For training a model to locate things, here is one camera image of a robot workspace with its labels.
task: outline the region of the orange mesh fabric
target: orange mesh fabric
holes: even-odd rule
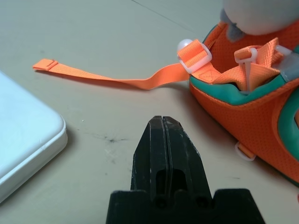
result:
[[[246,35],[241,40],[231,43],[226,38],[227,25],[220,23],[206,38],[204,44],[209,47],[213,58],[212,64],[220,73],[237,65],[234,52],[252,45],[265,45],[274,38],[279,39],[279,44],[294,49],[299,43],[299,21],[284,30],[260,36]]]
[[[278,134],[278,116],[294,88],[295,79],[276,91],[250,103],[232,106],[190,85],[192,94],[205,110],[246,148],[299,182],[299,162],[284,148]]]

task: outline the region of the plastic strap adjuster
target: plastic strap adjuster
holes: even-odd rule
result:
[[[178,44],[178,52],[185,48],[186,46],[188,46],[190,43],[192,43],[193,41],[190,40],[190,39],[185,39],[185,40],[182,40],[179,44]],[[190,67],[187,67],[185,65],[185,63],[183,62],[183,60],[178,56],[178,60],[179,62],[182,64],[182,66],[185,68],[185,70],[189,73],[189,74],[192,74],[194,72],[196,72],[198,69],[200,69],[201,67],[203,67],[205,64],[209,63],[211,60],[212,60],[212,54],[211,52],[209,51],[209,49],[206,47],[206,45],[204,45],[203,43],[201,43],[201,46],[203,48],[203,50],[206,52],[206,56],[202,59],[200,59],[198,62],[196,62],[195,64],[193,64],[192,66]]]

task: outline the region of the white tablet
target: white tablet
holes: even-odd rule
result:
[[[63,118],[0,71],[0,203],[66,143]]]

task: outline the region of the plush toy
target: plush toy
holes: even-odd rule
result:
[[[284,29],[299,19],[298,0],[223,0],[221,20],[231,42]]]

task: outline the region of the orange strap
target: orange strap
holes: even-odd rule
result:
[[[167,83],[186,81],[190,77],[190,75],[186,72],[186,70],[180,63],[168,65],[160,69],[152,77],[147,79],[109,78],[109,77],[89,73],[86,71],[82,71],[80,69],[72,68],[67,65],[60,64],[55,60],[49,60],[49,59],[42,59],[41,61],[33,65],[33,68],[35,70],[49,71],[49,72],[54,72],[54,73],[64,74],[64,75],[74,76],[74,77],[125,83],[125,84],[138,87],[143,90],[150,90]]]
[[[278,61],[282,57],[281,54],[275,51],[275,46],[277,44],[278,39],[275,38],[264,46],[259,46],[257,49],[258,55],[256,63],[251,63],[250,69],[251,91],[262,85],[269,78],[279,74],[279,70],[271,67],[274,62]],[[247,47],[236,51],[235,56],[238,56],[239,58],[250,57],[251,53],[249,49],[250,47]],[[190,68],[206,57],[207,53],[203,49],[201,43],[198,40],[195,40],[183,49],[179,50],[178,56],[184,64]],[[150,90],[167,83],[186,81],[190,77],[180,63],[168,65],[147,79],[113,79],[72,68],[64,64],[60,64],[55,60],[49,59],[42,59],[40,62],[36,63],[33,68],[35,70],[49,71],[74,77],[120,82],[144,90]],[[241,91],[247,90],[246,71],[243,64],[231,68],[224,73],[220,73],[213,67],[211,62],[208,62],[203,67],[192,73],[192,76],[209,84],[236,83]]]

